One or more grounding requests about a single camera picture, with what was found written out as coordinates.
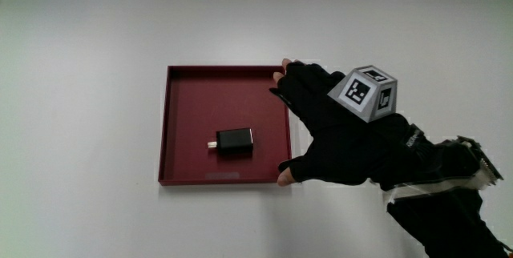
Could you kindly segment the person's right hand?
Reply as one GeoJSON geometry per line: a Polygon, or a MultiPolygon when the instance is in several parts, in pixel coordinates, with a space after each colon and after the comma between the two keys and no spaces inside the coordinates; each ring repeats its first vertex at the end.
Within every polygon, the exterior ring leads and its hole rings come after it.
{"type": "Polygon", "coordinates": [[[328,93],[345,77],[317,64],[284,59],[271,92],[303,122],[313,141],[307,152],[280,163],[279,186],[309,179],[359,185],[402,183],[419,169],[419,158],[402,142],[409,124],[399,114],[366,123],[328,93]]]}

